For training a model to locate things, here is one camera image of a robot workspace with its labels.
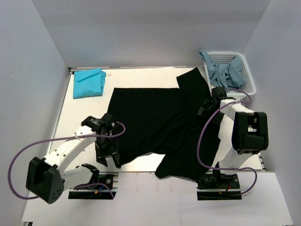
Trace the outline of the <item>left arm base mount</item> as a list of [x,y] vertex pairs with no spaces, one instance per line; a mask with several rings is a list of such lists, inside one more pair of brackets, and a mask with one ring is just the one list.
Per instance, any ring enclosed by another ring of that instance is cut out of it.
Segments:
[[69,190],[70,200],[113,200],[118,189],[117,172],[100,173],[93,184]]

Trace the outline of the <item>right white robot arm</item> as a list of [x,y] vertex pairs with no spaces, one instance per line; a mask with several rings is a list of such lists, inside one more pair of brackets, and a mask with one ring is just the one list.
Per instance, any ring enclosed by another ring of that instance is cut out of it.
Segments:
[[[228,97],[226,94],[215,95],[212,108],[214,112],[205,123],[198,140],[197,160],[207,169],[219,170],[213,174],[212,181],[216,187],[222,188],[229,183],[229,175],[243,170],[241,166],[247,159],[268,148],[268,120],[266,113],[252,111],[243,106],[241,101]],[[218,162],[218,166],[212,167],[201,161],[199,151],[205,130],[218,113],[227,115],[234,122],[231,136],[232,147]]]

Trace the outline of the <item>black t-shirt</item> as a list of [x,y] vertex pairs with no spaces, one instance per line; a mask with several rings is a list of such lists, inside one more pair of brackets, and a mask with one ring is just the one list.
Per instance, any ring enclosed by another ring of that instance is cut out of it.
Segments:
[[[119,136],[121,165],[135,158],[156,153],[163,155],[155,171],[158,178],[168,176],[197,180],[206,172],[197,160],[201,131],[209,118],[197,115],[206,100],[209,87],[198,69],[177,77],[177,88],[115,88],[108,114],[124,124]],[[211,166],[219,148],[223,114],[217,114],[207,126],[200,145],[201,161]]]

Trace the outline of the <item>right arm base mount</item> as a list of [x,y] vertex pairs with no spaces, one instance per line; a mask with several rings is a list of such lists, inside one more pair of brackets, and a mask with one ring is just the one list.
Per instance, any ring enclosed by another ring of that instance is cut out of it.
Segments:
[[214,170],[197,181],[198,201],[241,200],[240,184],[237,173],[226,175]]

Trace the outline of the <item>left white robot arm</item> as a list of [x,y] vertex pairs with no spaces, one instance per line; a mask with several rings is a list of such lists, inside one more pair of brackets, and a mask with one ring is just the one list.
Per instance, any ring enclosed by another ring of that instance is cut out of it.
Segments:
[[108,113],[98,119],[88,116],[71,137],[63,137],[63,143],[53,152],[42,158],[34,157],[30,163],[26,188],[52,204],[68,189],[95,188],[111,192],[106,182],[99,179],[99,169],[91,164],[82,163],[73,169],[68,166],[89,145],[95,145],[96,161],[107,166],[106,159],[113,158],[120,167],[117,137],[123,135],[126,127]]

